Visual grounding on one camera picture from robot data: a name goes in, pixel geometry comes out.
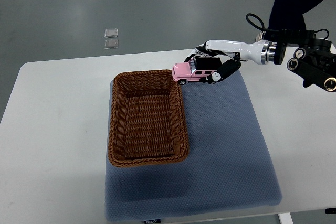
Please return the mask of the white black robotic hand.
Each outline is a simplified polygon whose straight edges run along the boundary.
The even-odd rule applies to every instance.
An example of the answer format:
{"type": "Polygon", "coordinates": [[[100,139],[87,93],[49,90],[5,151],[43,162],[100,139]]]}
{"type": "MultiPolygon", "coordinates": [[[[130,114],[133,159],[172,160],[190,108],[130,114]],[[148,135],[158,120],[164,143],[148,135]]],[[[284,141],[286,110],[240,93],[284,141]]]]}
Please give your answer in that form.
{"type": "Polygon", "coordinates": [[[185,61],[200,57],[228,56],[229,59],[214,73],[202,79],[203,82],[214,84],[223,81],[236,72],[241,67],[242,61],[251,60],[258,65],[266,64],[270,46],[271,41],[269,40],[260,40],[252,44],[230,40],[209,40],[195,47],[185,61]]]}

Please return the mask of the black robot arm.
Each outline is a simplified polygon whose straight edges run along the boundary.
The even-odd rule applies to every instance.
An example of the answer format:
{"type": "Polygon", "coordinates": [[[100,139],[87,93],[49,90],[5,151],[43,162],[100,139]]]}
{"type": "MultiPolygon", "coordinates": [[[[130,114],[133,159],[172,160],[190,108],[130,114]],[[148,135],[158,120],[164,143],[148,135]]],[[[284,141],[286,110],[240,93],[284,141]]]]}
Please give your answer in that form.
{"type": "Polygon", "coordinates": [[[303,79],[305,88],[315,85],[328,92],[335,92],[335,53],[331,52],[332,42],[316,37],[314,30],[273,30],[261,32],[267,40],[262,62],[281,65],[286,49],[297,49],[287,62],[287,69],[303,79]]]}

